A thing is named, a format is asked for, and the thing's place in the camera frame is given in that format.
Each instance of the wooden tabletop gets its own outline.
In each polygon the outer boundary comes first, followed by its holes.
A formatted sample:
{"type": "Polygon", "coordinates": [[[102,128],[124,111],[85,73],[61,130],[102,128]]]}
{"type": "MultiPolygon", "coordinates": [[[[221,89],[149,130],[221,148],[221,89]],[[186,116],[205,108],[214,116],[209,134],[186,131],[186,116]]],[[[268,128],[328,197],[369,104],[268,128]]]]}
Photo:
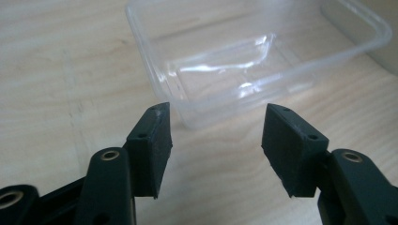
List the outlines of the wooden tabletop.
{"type": "MultiPolygon", "coordinates": [[[[0,188],[40,195],[85,176],[159,103],[125,0],[0,3],[0,188]]],[[[398,77],[367,55],[274,101],[370,157],[398,186],[398,77]]],[[[317,198],[289,199],[260,146],[266,107],[198,130],[171,114],[160,197],[136,198],[138,224],[321,224],[317,198]]]]}

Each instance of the wooden table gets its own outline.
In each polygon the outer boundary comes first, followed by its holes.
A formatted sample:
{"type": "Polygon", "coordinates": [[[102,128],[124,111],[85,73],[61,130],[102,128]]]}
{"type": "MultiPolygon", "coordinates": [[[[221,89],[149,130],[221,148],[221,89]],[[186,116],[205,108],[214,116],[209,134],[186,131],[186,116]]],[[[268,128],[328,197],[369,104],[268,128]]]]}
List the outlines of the wooden table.
{"type": "MultiPolygon", "coordinates": [[[[128,25],[126,1],[0,3],[0,187],[41,195],[85,175],[159,103],[128,25]]],[[[276,100],[330,139],[369,156],[398,186],[398,78],[367,55],[316,87],[276,100]]],[[[160,197],[137,198],[139,224],[321,224],[315,199],[289,199],[260,147],[265,107],[186,129],[160,197]]]]}

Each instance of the plastic bin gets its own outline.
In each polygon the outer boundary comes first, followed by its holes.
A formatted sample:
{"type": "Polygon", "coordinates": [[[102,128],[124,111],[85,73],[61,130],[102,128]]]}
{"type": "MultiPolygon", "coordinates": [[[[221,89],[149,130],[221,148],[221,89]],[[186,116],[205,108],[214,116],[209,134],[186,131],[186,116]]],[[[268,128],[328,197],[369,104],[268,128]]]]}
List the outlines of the plastic bin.
{"type": "Polygon", "coordinates": [[[130,0],[131,30],[156,95],[200,128],[315,84],[320,68],[386,44],[389,26],[350,0],[130,0]],[[372,33],[332,24],[348,10],[372,33]]]}

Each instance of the wood grain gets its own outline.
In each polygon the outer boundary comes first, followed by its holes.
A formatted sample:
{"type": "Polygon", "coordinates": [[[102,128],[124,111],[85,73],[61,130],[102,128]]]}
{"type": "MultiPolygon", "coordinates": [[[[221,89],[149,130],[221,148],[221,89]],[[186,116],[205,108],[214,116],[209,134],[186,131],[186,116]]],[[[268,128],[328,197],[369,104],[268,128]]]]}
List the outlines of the wood grain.
{"type": "MultiPolygon", "coordinates": [[[[121,146],[158,103],[125,1],[0,3],[0,187],[48,193],[121,146]]],[[[275,101],[339,147],[369,156],[398,186],[398,78],[367,55],[275,101]]],[[[136,199],[139,224],[321,224],[316,199],[289,199],[260,147],[265,107],[189,130],[172,111],[174,148],[160,197],[136,199]]]]}

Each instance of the plastic container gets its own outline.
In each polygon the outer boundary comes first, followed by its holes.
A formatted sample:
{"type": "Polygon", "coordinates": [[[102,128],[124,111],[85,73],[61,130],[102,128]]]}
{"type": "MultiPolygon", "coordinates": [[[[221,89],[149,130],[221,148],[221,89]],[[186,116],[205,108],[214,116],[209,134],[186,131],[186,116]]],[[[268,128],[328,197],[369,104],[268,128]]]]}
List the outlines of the plastic container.
{"type": "Polygon", "coordinates": [[[320,68],[386,44],[389,26],[350,0],[131,0],[127,16],[156,95],[189,128],[315,84],[320,68]],[[372,30],[354,44],[332,1],[372,30]]]}

